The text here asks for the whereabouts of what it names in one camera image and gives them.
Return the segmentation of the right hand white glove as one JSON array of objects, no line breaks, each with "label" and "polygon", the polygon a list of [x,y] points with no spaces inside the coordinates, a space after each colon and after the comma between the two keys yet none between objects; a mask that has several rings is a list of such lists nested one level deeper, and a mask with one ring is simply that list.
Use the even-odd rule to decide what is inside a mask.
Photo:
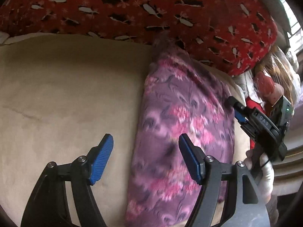
[{"label": "right hand white glove", "polygon": [[[244,160],[244,164],[247,166],[249,170],[253,167],[253,156],[259,155],[259,145],[255,144],[253,149],[246,151],[246,159]],[[271,199],[271,194],[274,186],[274,169],[270,159],[267,154],[262,153],[259,157],[259,166],[257,175],[261,175],[259,178],[259,182],[257,183],[261,196],[265,204],[267,204]]]}]

